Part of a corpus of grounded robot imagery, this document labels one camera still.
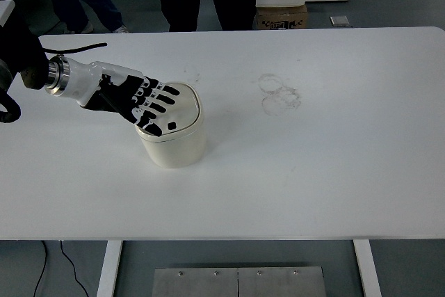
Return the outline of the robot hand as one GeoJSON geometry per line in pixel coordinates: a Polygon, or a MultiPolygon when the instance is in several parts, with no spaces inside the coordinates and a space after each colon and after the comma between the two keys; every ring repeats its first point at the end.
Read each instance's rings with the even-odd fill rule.
{"type": "Polygon", "coordinates": [[[66,61],[70,74],[61,97],[72,98],[88,110],[116,112],[156,137],[171,129],[167,118],[181,98],[173,85],[119,65],[66,61]]]}

